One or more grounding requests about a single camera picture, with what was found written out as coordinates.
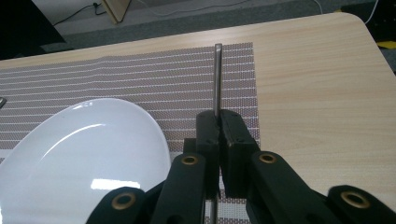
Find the white plate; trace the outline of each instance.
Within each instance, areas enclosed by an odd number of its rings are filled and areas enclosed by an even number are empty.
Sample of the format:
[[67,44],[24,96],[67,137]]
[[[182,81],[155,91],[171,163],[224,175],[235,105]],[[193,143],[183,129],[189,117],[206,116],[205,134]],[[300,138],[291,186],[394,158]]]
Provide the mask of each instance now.
[[151,189],[168,146],[141,107],[117,99],[71,106],[31,131],[0,165],[0,223],[85,223],[112,189]]

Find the metal stick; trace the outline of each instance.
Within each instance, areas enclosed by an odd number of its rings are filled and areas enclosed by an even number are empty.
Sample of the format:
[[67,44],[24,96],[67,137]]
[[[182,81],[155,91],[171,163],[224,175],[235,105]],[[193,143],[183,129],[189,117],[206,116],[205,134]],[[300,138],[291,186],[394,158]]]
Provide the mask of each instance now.
[[[222,45],[215,45],[215,77],[214,77],[214,94],[213,94],[213,110],[215,117],[219,122],[219,114],[221,110],[221,57]],[[210,224],[218,224],[219,196],[216,195],[210,204]]]
[[219,199],[218,195],[210,203],[210,224],[218,224]]
[[221,109],[221,54],[222,45],[215,45],[215,92],[213,94],[213,110],[215,111],[215,117],[219,119],[219,113]]

